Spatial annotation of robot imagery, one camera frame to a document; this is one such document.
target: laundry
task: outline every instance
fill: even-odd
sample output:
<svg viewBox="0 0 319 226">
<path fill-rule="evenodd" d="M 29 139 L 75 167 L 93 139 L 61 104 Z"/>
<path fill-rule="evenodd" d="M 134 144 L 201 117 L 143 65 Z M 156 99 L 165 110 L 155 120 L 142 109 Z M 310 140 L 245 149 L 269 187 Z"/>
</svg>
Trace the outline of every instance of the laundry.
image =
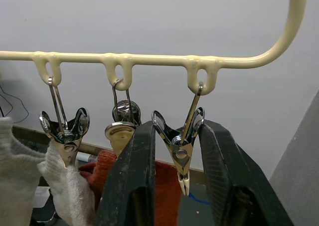
<svg viewBox="0 0 319 226">
<path fill-rule="evenodd" d="M 58 215 L 69 226 L 91 226 L 94 222 L 94 195 L 77 167 L 64 162 L 50 142 L 45 161 L 39 171 L 51 187 L 53 203 Z"/>
<path fill-rule="evenodd" d="M 89 163 L 79 168 L 95 194 L 97 210 L 103 193 L 108 173 L 117 156 L 111 151 L 101 151 L 96 163 Z M 155 179 L 155 226 L 176 226 L 181 190 L 176 180 L 174 166 L 156 161 Z"/>
<path fill-rule="evenodd" d="M 11 118 L 0 118 L 0 225 L 29 226 L 44 156 L 12 135 Z"/>
</svg>

